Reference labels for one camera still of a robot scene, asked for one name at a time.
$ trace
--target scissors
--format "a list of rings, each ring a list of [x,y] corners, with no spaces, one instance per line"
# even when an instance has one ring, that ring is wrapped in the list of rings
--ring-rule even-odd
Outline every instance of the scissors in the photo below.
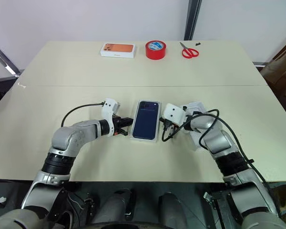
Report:
[[[191,59],[192,57],[199,56],[199,51],[197,51],[196,49],[187,48],[184,44],[182,43],[180,44],[183,47],[183,50],[182,50],[183,57],[187,59]]]

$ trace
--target tabletop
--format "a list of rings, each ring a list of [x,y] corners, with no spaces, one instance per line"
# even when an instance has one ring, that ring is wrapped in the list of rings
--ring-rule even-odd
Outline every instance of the tabletop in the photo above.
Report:
[[[78,105],[107,97],[121,103],[122,117],[134,116],[139,99],[159,101],[162,108],[194,101],[206,109],[218,108],[265,179],[286,180],[286,113],[266,85],[24,88],[17,82],[0,102],[0,178],[34,179],[63,116]],[[101,107],[85,107],[65,124],[101,118]],[[222,182],[211,155],[196,149],[189,135],[178,133],[164,143],[159,138],[162,129],[160,125],[157,143],[122,135],[87,143],[74,162],[71,180]]]
[[[150,60],[146,42],[135,57],[101,57],[105,42],[49,42],[21,75],[25,86],[219,86],[266,85],[243,48],[230,41],[183,41],[199,56],[186,59],[179,42],[166,43],[166,56]]]

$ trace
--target blue smartphone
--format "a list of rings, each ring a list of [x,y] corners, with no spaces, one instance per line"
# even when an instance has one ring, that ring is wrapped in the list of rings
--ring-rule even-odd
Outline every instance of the blue smartphone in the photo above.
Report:
[[[140,101],[134,120],[133,137],[155,140],[157,138],[160,103]]]

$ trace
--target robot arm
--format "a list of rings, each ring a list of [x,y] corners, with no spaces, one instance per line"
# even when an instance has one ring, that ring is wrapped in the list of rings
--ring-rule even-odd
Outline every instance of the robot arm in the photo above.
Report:
[[[210,128],[214,117],[196,115],[198,116],[192,119],[193,114],[187,115],[186,109],[168,104],[163,119],[166,126],[171,123],[177,126],[187,123],[184,125],[187,131],[204,133],[208,130],[202,141],[222,172],[224,182],[231,188],[227,200],[236,221],[244,229],[252,226],[286,228],[286,224],[278,217],[275,203],[267,189],[248,166],[230,135],[222,129],[220,123]]]
[[[106,99],[102,108],[103,120],[89,120],[69,127],[61,127],[52,138],[52,144],[43,167],[38,171],[21,209],[0,217],[0,229],[51,228],[66,209],[67,191],[63,185],[69,181],[70,170],[81,147],[102,135],[127,135],[123,127],[133,123],[131,118],[116,116],[119,104]]]

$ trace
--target orange phone box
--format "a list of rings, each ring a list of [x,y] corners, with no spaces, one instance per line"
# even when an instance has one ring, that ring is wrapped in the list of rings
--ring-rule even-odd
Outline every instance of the orange phone box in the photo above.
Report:
[[[107,57],[134,57],[135,44],[105,43],[101,49],[101,56]]]

